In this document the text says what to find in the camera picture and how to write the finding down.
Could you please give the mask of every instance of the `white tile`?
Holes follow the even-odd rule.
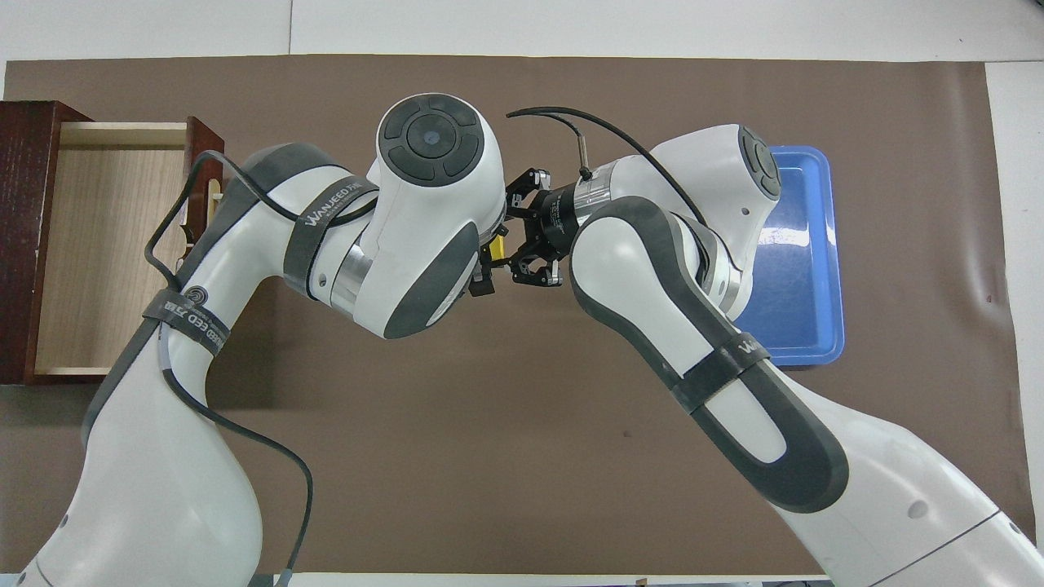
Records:
[[[986,73],[1040,548],[1044,545],[1044,63],[987,64]]]
[[[14,60],[280,54],[289,30],[290,0],[3,0],[0,70]]]
[[[293,53],[1044,58],[1030,0],[294,0]]]

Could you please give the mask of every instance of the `round logo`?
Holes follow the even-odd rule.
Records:
[[[207,290],[198,285],[193,285],[185,290],[185,297],[193,304],[200,306],[207,303]]]

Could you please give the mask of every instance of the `robotic arm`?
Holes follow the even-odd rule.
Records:
[[[200,414],[210,360],[266,277],[396,338],[434,324],[468,286],[489,292],[494,266],[561,283],[556,262],[570,254],[584,310],[635,346],[836,584],[1044,584],[1040,555],[952,465],[908,431],[805,390],[733,326],[779,196],[775,162],[745,128],[685,135],[555,190],[533,169],[507,186],[506,206],[496,138],[461,100],[399,102],[376,146],[367,178],[304,144],[247,161],[102,383],[76,494],[19,585],[248,582],[257,500]],[[494,259],[505,215],[524,218],[527,242]],[[549,266],[532,273],[538,258]]]

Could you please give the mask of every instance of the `yellow object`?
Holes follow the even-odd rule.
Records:
[[[492,241],[490,241],[490,256],[494,261],[499,261],[506,257],[504,255],[504,237],[497,235]]]

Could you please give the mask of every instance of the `light wood panel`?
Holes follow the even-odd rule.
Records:
[[[182,142],[169,147],[105,147],[79,137],[58,151],[38,374],[108,371],[164,285],[142,252],[183,182],[181,126]],[[176,228],[157,246],[171,267],[184,252]]]

